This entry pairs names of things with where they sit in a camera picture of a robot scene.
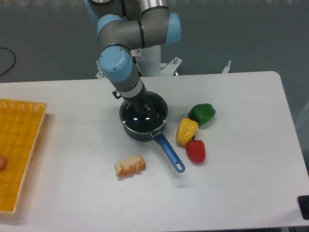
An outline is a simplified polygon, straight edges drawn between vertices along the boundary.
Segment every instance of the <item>toy vegetable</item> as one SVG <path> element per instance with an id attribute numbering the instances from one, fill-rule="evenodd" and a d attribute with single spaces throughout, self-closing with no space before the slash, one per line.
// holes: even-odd
<path id="1" fill-rule="evenodd" d="M 186 143 L 195 135 L 198 123 L 185 117 L 181 120 L 177 133 L 176 141 L 179 145 L 185 146 Z"/>
<path id="2" fill-rule="evenodd" d="M 185 150 L 187 151 L 188 157 L 194 163 L 202 163 L 206 157 L 205 144 L 201 140 L 194 140 L 195 136 L 192 137 L 192 140 L 189 141 Z"/>
<path id="3" fill-rule="evenodd" d="M 216 110 L 212 107 L 212 105 L 208 103 L 198 104 L 191 109 L 188 114 L 188 118 L 197 122 L 200 127 L 208 122 L 215 114 Z"/>

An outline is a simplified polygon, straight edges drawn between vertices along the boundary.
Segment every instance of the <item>black cable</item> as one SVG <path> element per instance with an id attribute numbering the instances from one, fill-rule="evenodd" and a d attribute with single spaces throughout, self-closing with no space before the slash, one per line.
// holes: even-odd
<path id="1" fill-rule="evenodd" d="M 0 73 L 0 76 L 2 76 L 2 75 L 4 75 L 6 72 L 8 72 L 8 71 L 15 65 L 15 63 L 16 63 L 16 56 L 15 56 L 14 52 L 13 52 L 11 49 L 9 49 L 9 48 L 0 47 L 0 49 L 8 50 L 8 51 L 11 52 L 11 53 L 13 54 L 13 56 L 14 56 L 14 62 L 13 62 L 13 64 L 12 64 L 7 70 L 5 70 L 3 73 Z"/>

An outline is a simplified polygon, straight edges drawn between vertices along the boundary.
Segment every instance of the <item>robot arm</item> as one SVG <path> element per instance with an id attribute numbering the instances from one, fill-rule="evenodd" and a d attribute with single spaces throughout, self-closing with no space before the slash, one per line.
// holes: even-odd
<path id="1" fill-rule="evenodd" d="M 177 42 L 179 17 L 170 13 L 165 0 L 85 0 L 98 20 L 97 36 L 102 47 L 99 66 L 129 104 L 146 102 L 146 87 L 132 62 L 130 50 Z M 133 19 L 124 21 L 122 17 Z"/>

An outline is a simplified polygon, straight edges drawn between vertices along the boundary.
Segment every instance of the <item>green bell pepper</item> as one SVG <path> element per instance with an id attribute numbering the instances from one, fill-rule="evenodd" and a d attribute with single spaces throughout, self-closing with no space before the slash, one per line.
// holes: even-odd
<path id="1" fill-rule="evenodd" d="M 188 118 L 197 122 L 200 127 L 208 122 L 215 114 L 216 110 L 212 107 L 212 105 L 208 103 L 198 104 L 191 109 L 188 114 Z"/>

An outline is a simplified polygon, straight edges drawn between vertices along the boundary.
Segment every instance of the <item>blue joint cap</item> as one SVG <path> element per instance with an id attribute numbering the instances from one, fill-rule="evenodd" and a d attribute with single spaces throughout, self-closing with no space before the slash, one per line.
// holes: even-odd
<path id="1" fill-rule="evenodd" d="M 85 1 L 85 5 L 86 5 L 86 9 L 87 9 L 87 11 L 88 11 L 88 14 L 90 15 L 90 17 L 91 17 L 94 21 L 98 22 L 99 18 L 98 18 L 97 15 L 93 12 L 93 10 L 92 10 L 92 8 L 91 8 L 91 6 L 90 6 L 88 0 L 84 0 L 84 1 Z"/>
<path id="2" fill-rule="evenodd" d="M 113 21 L 121 21 L 123 22 L 122 18 L 118 15 L 114 14 L 107 14 L 100 18 L 97 24 L 97 34 L 100 34 L 100 31 L 105 27 L 108 23 L 113 22 Z"/>
<path id="3" fill-rule="evenodd" d="M 132 72 L 132 60 L 130 55 L 119 46 L 106 48 L 98 59 L 98 64 L 103 74 L 111 82 L 122 82 Z"/>
<path id="4" fill-rule="evenodd" d="M 178 14 L 170 13 L 169 29 L 166 35 L 165 44 L 175 43 L 180 40 L 182 36 L 182 26 Z"/>

